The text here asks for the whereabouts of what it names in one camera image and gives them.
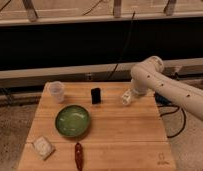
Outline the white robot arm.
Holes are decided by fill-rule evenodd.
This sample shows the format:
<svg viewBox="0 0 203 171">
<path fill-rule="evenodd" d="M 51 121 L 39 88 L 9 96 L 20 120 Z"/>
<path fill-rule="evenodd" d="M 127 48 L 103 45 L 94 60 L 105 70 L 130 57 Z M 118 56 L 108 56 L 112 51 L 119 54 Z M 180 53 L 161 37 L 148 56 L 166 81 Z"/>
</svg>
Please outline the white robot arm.
<svg viewBox="0 0 203 171">
<path fill-rule="evenodd" d="M 135 64 L 130 71 L 133 91 L 145 95 L 152 89 L 203 121 L 203 90 L 164 76 L 163 69 L 163 60 L 158 56 Z"/>
</svg>

